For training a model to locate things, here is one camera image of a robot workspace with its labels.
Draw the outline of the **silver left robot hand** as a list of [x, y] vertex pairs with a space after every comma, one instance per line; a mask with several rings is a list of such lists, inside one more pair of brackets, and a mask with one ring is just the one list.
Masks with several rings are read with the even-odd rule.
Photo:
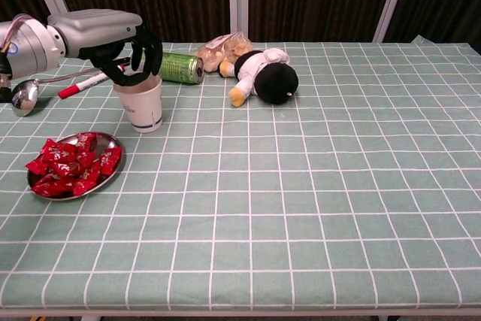
[[[89, 60], [115, 84], [135, 86], [159, 73], [163, 46], [141, 16], [113, 9], [86, 9], [50, 15], [47, 24], [65, 43], [65, 56]], [[132, 45], [130, 64], [134, 74], [123, 73], [115, 59], [126, 43]]]

